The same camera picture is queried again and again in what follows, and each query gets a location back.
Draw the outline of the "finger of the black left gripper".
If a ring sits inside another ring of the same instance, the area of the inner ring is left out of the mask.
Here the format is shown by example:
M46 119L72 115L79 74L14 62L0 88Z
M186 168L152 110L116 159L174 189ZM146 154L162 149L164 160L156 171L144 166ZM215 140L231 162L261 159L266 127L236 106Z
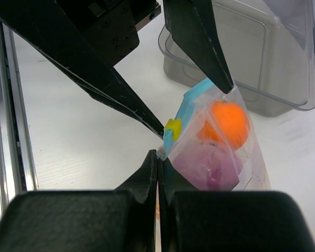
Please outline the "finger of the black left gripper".
M93 99L163 137L162 123L121 75L80 35L56 1L0 1L0 21Z
M165 27L174 42L225 94L234 82L221 48L213 4L206 1L163 1Z

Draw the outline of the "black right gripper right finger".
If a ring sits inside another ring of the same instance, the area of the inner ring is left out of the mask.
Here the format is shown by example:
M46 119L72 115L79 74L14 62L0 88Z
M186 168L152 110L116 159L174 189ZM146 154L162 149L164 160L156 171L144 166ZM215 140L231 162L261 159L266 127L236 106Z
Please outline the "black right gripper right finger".
M163 251L315 251L296 202L277 191L199 191L158 160Z

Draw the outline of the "clear zip top bag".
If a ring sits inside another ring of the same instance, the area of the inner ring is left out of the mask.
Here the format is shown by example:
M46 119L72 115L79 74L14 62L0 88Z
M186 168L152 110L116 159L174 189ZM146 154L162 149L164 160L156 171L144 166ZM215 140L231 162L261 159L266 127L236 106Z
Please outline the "clear zip top bag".
M201 191L268 190L265 161L238 88L204 79L184 94L157 155Z

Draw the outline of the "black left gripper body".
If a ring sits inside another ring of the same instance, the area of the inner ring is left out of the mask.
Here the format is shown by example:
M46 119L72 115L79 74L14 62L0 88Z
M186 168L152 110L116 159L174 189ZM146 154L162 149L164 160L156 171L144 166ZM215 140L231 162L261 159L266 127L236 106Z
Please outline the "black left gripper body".
M56 1L90 46L114 66L139 45L138 31L161 14L158 1Z

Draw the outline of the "yellow zipper slider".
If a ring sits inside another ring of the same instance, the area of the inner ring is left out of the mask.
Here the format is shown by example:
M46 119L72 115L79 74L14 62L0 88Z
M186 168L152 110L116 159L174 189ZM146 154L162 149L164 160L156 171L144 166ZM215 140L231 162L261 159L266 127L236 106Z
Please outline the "yellow zipper slider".
M172 133L172 140L177 141L182 133L182 120L180 118L169 119L164 127L164 131L170 131Z

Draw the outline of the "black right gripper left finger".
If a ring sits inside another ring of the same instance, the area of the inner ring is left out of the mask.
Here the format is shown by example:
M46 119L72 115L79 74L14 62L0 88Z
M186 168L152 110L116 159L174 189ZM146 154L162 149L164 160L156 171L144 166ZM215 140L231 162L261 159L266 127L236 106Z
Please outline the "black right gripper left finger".
M0 251L155 251L158 161L110 191L33 191L0 221Z

